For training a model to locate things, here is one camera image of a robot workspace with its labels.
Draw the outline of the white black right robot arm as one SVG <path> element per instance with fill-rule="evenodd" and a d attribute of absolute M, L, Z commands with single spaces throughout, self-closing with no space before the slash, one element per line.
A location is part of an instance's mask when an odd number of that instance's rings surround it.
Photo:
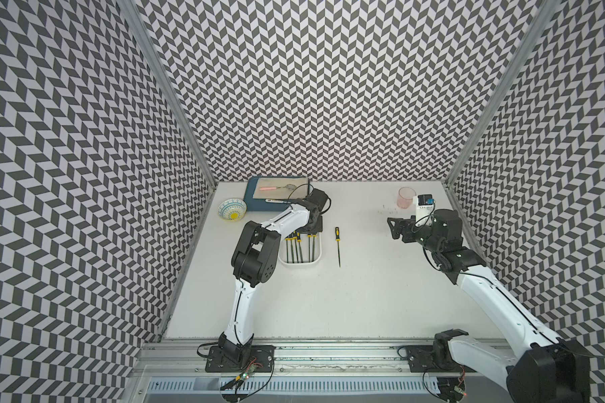
<path fill-rule="evenodd" d="M 463 243 L 454 210 L 417 219 L 388 218 L 393 238 L 421 245 L 431 267 L 469 295 L 508 342 L 503 352 L 461 329 L 435 334 L 430 369 L 472 369 L 509 393 L 515 402 L 588 402 L 589 353 L 565 340 L 526 309 Z"/>

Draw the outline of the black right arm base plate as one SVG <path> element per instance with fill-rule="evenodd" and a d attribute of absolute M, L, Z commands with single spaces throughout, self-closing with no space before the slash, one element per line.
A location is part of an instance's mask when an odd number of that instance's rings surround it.
<path fill-rule="evenodd" d="M 430 345 L 408 345 L 404 347 L 409 370 L 413 374 L 435 373 L 439 369 L 434 362 L 433 347 Z"/>

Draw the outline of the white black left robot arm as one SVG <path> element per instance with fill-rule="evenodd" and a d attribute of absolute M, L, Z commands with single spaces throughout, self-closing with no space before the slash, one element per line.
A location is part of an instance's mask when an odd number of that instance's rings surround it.
<path fill-rule="evenodd" d="M 244 366 L 250 359 L 254 301 L 261 285 L 270 280 L 277 268 L 282 237 L 315 229 L 327 204 L 329 197 L 314 191 L 306 198 L 289 203 L 274 218 L 262 223 L 249 221 L 244 226 L 231 259 L 235 298 L 230 321 L 218 338 L 218 347 L 228 361 Z"/>

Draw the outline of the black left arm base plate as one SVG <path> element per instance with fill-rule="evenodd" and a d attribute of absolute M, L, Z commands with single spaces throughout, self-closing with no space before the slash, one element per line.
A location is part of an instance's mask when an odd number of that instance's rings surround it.
<path fill-rule="evenodd" d="M 238 374 L 255 366 L 258 373 L 269 373 L 274 367 L 275 347 L 257 345 L 250 348 L 238 348 L 235 345 L 212 346 L 205 362 L 206 373 Z"/>

